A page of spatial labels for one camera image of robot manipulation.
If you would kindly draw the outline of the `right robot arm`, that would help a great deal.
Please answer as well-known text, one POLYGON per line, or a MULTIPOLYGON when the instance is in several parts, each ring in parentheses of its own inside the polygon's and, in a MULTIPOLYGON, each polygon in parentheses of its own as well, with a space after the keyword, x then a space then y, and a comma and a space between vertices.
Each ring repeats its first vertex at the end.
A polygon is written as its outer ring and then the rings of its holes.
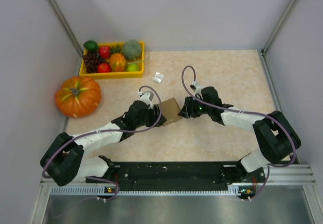
POLYGON ((239 127, 253 132, 258 149, 237 163, 236 177, 246 182, 254 171, 267 164, 278 164, 301 146, 301 140, 280 111, 270 114, 242 111, 231 104, 223 104, 214 87, 198 88, 192 85, 193 96, 185 98, 179 116, 197 118, 208 115, 212 121, 224 126, 239 127))

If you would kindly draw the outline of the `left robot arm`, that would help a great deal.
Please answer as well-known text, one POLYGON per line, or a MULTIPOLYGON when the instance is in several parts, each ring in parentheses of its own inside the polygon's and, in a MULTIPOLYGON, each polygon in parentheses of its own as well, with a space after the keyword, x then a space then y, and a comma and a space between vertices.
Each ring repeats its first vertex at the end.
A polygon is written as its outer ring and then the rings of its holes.
POLYGON ((65 186, 75 178, 99 177, 109 182, 114 169, 103 156, 84 160, 84 156, 105 145, 119 143, 136 133, 160 127, 166 118, 157 104, 134 101, 127 112, 96 130, 70 136, 62 132, 40 161, 44 178, 52 179, 58 186, 65 186))

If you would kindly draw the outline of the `brown cardboard box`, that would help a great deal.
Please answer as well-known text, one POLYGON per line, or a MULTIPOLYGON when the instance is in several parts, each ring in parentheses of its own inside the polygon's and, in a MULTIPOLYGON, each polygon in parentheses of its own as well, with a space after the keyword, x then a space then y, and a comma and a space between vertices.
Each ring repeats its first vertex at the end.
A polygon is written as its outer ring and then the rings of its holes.
POLYGON ((162 115, 166 119, 166 121, 162 124, 163 127, 182 119, 182 117, 179 115, 181 109, 175 98, 167 99, 159 103, 158 106, 162 115))

